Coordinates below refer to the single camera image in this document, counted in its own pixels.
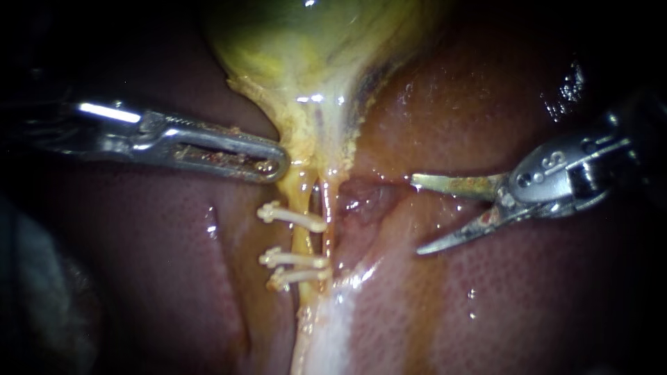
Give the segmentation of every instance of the reflective wet surface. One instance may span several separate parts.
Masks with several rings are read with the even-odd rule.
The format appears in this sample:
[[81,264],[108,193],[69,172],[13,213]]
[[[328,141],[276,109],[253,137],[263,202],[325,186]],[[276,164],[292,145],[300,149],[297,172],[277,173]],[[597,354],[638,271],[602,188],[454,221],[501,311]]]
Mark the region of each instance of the reflective wet surface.
[[[313,327],[305,368],[583,374],[599,365],[633,373],[655,363],[648,342],[661,324],[651,313],[660,280],[647,259],[660,243],[659,222],[640,199],[517,224],[447,256],[413,255],[424,238],[483,207],[417,193],[407,174],[503,172],[635,82],[659,76],[652,50],[623,44],[625,32],[603,28],[606,22],[589,21],[599,27],[583,34],[575,20],[591,18],[571,7],[462,7],[447,25],[449,37],[378,94],[361,126],[351,178],[339,189],[335,282],[319,306],[329,321]],[[618,19],[614,10],[598,18],[605,12]],[[116,28],[52,44],[74,58],[49,60],[95,88],[277,139],[261,111],[226,87],[193,13],[119,7],[99,21]],[[123,16],[134,22],[118,28]],[[60,31],[81,35],[71,25]],[[257,263],[267,248],[290,244],[287,224],[254,216],[264,203],[284,202],[275,187],[36,161],[6,165],[2,188],[96,285],[103,308],[94,373],[288,373],[297,300],[268,292],[270,273]],[[20,331],[29,332],[22,322]]]

